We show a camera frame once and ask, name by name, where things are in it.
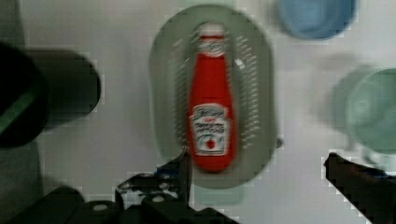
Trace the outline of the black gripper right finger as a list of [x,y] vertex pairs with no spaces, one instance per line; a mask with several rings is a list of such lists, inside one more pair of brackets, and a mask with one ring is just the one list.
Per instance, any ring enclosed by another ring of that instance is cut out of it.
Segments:
[[395,224],[395,176],[330,153],[326,179],[372,224]]

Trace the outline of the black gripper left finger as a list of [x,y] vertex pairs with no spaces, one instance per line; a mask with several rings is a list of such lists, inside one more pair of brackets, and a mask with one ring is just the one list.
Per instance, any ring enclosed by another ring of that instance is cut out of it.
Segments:
[[135,174],[115,189],[115,202],[123,209],[140,205],[149,196],[170,196],[188,203],[191,195],[192,164],[188,147],[155,172]]

